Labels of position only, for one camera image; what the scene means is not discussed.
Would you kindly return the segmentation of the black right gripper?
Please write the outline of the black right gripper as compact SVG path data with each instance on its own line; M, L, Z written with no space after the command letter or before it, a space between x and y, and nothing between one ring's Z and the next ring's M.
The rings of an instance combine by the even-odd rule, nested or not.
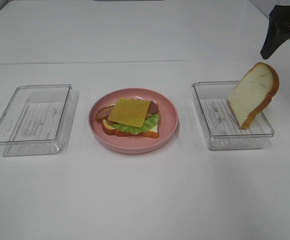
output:
M265 60L290 39L290 5L275 5L269 18L267 36L260 51Z

